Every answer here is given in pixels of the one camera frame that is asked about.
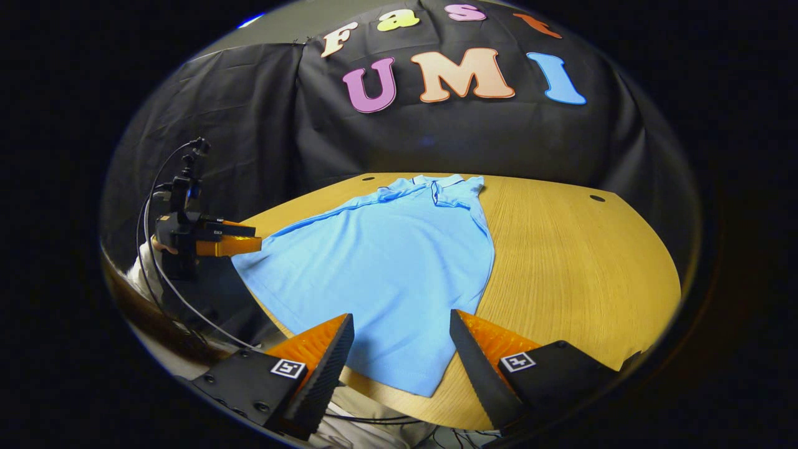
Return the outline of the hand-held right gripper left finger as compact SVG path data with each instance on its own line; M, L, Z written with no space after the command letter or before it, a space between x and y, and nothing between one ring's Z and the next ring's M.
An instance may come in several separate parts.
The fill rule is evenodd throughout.
M190 382L202 400L251 425L308 440L339 386L355 332L342 314L265 352L237 350Z

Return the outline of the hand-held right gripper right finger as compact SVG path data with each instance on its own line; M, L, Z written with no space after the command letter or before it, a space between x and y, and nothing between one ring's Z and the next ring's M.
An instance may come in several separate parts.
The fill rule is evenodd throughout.
M504 435L540 431L589 407L642 358L633 349L610 360L573 332L519 331L452 309L448 334L490 426Z

